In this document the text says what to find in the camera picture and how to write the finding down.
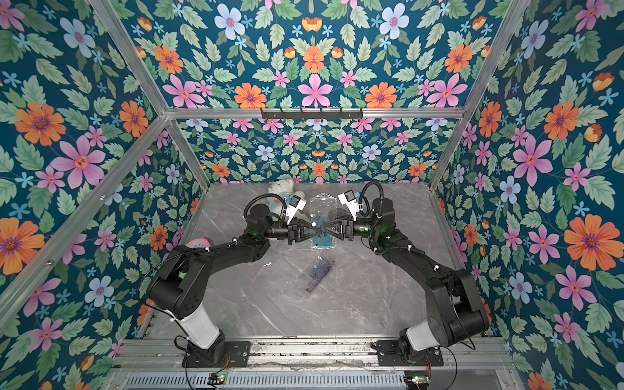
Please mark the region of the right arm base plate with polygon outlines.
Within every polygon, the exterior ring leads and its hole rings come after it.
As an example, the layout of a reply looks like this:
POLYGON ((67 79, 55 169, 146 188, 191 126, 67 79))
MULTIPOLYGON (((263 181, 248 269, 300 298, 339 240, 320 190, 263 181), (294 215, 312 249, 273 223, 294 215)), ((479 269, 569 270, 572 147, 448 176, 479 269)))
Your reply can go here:
POLYGON ((442 367, 444 365, 442 353, 437 347, 416 351, 404 339, 374 341, 370 347, 377 353, 378 364, 381 367, 442 367))

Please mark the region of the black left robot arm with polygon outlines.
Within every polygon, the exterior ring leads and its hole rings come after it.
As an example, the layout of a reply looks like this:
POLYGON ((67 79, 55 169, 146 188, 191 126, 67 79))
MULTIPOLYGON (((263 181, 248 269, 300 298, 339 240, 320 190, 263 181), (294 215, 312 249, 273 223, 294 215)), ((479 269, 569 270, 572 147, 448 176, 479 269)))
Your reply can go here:
POLYGON ((317 227, 296 217, 305 206, 306 200, 297 195, 286 201, 274 193, 262 194, 245 206, 246 226, 239 237, 221 245, 178 245, 162 262, 149 286, 149 299, 172 317, 191 348, 203 354, 222 354, 224 334, 203 304, 211 276, 260 260, 270 249, 272 239, 292 244, 318 236, 317 227))

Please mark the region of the clear ruler set bag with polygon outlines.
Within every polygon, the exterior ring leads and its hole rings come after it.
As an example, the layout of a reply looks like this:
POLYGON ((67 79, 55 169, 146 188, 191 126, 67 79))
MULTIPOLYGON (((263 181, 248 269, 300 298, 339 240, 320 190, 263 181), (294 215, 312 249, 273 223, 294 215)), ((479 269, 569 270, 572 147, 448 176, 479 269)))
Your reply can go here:
POLYGON ((317 260, 309 267, 306 272, 307 283, 305 290, 308 293, 313 292, 333 270, 334 266, 334 260, 325 258, 323 256, 318 256, 317 260))

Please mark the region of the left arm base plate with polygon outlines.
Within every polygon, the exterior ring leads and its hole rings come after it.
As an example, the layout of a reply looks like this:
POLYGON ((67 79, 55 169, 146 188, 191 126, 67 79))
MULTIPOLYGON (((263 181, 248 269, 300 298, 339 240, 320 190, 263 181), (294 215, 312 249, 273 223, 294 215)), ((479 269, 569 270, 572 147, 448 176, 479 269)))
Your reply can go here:
POLYGON ((217 341, 209 349, 188 343, 183 359, 184 368, 240 368, 246 367, 250 358, 248 341, 217 341))

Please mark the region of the teal ruler set bag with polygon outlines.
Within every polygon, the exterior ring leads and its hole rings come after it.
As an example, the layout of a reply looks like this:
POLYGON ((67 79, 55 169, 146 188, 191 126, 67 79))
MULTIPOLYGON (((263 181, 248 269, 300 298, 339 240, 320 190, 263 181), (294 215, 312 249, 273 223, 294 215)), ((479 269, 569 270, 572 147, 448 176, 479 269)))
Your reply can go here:
MULTIPOLYGON (((327 193, 320 193, 313 197, 310 207, 310 217, 317 228, 325 227, 339 215, 338 199, 327 193)), ((318 236, 313 238, 311 248, 313 250, 331 250, 335 245, 336 237, 321 231, 318 236)))

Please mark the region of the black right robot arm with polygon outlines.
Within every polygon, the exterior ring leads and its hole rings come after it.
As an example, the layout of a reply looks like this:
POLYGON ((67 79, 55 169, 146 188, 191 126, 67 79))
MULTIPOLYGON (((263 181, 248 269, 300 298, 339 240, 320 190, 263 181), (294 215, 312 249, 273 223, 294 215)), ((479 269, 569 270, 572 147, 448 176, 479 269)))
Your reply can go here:
POLYGON ((426 318, 400 332, 396 353, 401 358, 414 361, 488 329, 488 315, 471 274, 440 264, 416 247, 397 227, 393 201, 379 182, 365 184, 359 195, 352 190, 341 193, 338 201, 350 216, 322 224, 322 231, 343 241, 366 239, 374 255, 401 268, 424 290, 426 318))

